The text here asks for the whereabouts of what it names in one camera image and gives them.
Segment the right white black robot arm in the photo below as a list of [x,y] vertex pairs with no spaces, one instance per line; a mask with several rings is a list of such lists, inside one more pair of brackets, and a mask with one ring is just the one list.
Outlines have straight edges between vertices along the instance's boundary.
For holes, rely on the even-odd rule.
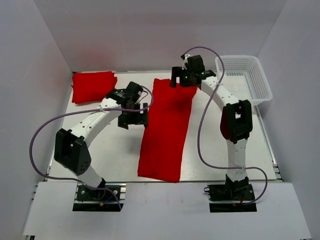
[[206,70],[200,55],[183,54],[182,66],[171,69],[170,87],[198,87],[221,110],[220,132],[227,144],[228,166],[226,189],[239,193],[249,186],[246,172],[246,146],[253,130],[252,106],[248,100],[240,100],[223,85],[224,74],[219,78],[212,70]]

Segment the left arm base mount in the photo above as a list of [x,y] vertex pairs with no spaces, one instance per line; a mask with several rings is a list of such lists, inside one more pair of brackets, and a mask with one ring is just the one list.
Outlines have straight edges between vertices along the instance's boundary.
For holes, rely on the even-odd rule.
[[91,190],[79,184],[76,188],[72,211],[73,212],[120,212],[121,209],[114,195],[117,197],[120,206],[125,202],[126,184],[107,184],[107,190]]

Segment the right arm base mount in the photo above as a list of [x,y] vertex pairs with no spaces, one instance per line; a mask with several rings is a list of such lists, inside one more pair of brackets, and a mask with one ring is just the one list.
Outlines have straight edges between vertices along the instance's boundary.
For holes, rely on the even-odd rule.
[[209,184],[203,191],[208,194],[210,213],[257,212],[256,203],[247,204],[255,200],[255,194],[251,184],[235,195],[231,195],[225,184]]

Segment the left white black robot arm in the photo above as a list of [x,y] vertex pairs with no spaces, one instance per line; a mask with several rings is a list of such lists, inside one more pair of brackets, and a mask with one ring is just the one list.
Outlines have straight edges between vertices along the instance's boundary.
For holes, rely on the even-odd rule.
[[148,126],[150,104],[141,103],[146,87],[131,81],[126,88],[112,89],[99,107],[70,129],[60,129],[55,136],[54,160],[72,172],[76,181],[94,190],[102,190],[105,180],[91,165],[89,147],[113,120],[120,128],[130,125]]

